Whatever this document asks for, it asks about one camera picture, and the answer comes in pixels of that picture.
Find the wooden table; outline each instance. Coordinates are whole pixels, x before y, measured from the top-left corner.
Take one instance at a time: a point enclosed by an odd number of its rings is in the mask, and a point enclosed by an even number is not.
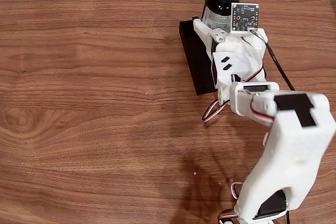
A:
[[[203,1],[0,0],[0,223],[210,224],[232,208],[267,128],[230,109],[201,122],[215,94],[195,95],[178,24]],[[336,0],[242,1],[336,116]],[[335,154],[292,223],[334,223]]]

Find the robotic arm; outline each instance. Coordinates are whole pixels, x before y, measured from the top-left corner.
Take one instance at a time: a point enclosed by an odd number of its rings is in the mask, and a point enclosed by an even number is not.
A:
[[[329,101],[323,94],[279,90],[266,81],[263,29],[227,33],[198,18],[193,23],[212,62],[220,107],[230,101],[234,113],[270,127],[263,155],[237,198],[235,217],[241,224],[273,223],[301,205],[316,179],[336,130]]]
[[[270,125],[234,208],[240,223],[267,223],[301,205],[336,123],[323,94],[281,91],[274,82],[234,82],[230,98],[233,112]]]

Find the black base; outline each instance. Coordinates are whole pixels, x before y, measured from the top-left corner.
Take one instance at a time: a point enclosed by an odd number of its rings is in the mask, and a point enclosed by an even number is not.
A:
[[[205,45],[194,31],[192,20],[180,22],[180,36],[196,94],[216,92],[211,73],[211,61],[206,54]]]

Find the red wire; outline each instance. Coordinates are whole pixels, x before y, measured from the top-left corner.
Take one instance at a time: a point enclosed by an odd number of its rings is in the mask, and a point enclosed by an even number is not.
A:
[[[244,42],[246,42],[246,43],[248,43],[250,46],[252,46],[251,43],[248,42],[246,39],[244,39],[243,37],[240,37],[240,38],[241,38]],[[262,64],[261,67],[260,67],[257,71],[255,71],[253,74],[251,74],[249,77],[247,77],[245,81],[250,81],[251,79],[253,79],[253,78],[256,76],[256,73],[260,72],[263,68],[264,68],[264,64]]]

